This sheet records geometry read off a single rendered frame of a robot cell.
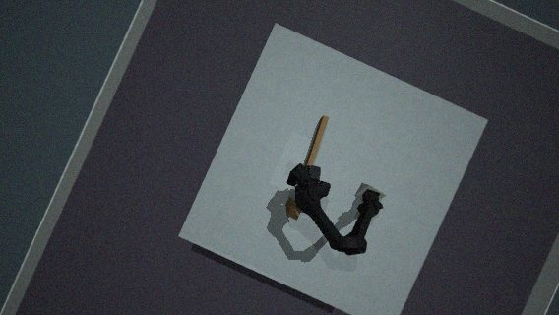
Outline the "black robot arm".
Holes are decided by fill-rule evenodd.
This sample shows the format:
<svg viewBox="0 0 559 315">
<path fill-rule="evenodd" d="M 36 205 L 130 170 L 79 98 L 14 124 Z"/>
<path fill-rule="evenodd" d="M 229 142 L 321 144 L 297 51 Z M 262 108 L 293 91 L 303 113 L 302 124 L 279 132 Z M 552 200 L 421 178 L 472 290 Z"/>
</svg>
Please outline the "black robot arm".
<svg viewBox="0 0 559 315">
<path fill-rule="evenodd" d="M 321 168 L 319 166 L 307 165 L 304 167 L 302 163 L 290 172 L 290 175 L 298 183 L 295 187 L 296 205 L 303 213 L 311 217 L 328 240 L 332 249 L 344 252 L 348 256 L 365 253 L 367 248 L 365 235 L 371 219 L 379 213 L 380 209 L 383 209 L 383 204 L 379 202 L 380 193 L 369 189 L 363 193 L 364 203 L 358 205 L 357 210 L 360 212 L 360 215 L 352 232 L 346 236 L 341 236 L 321 208 L 320 200 L 325 194 L 322 191 L 321 185 L 317 182 L 321 181 L 319 180 L 320 174 Z"/>
</svg>

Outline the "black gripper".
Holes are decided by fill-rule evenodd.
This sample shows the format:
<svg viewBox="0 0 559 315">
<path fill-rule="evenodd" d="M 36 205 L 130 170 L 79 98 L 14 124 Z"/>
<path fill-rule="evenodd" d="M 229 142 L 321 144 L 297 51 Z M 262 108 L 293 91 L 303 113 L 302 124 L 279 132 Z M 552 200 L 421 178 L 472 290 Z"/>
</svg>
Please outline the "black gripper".
<svg viewBox="0 0 559 315">
<path fill-rule="evenodd" d="M 315 180 L 315 179 L 313 179 L 313 180 Z M 315 180 L 315 181 L 317 181 L 317 180 Z M 319 181 L 317 181 L 317 182 L 319 182 Z M 286 183 L 288 185 L 291 185 L 291 186 L 294 186 L 294 187 L 295 187 L 296 184 L 298 184 L 290 174 L 288 176 L 288 179 L 287 179 Z M 330 188 L 331 188 L 331 184 L 327 183 L 327 182 L 324 182 L 324 181 L 320 181 L 319 184 L 321 185 L 322 191 L 325 194 L 324 197 L 327 197 L 328 194 L 329 194 Z"/>
</svg>

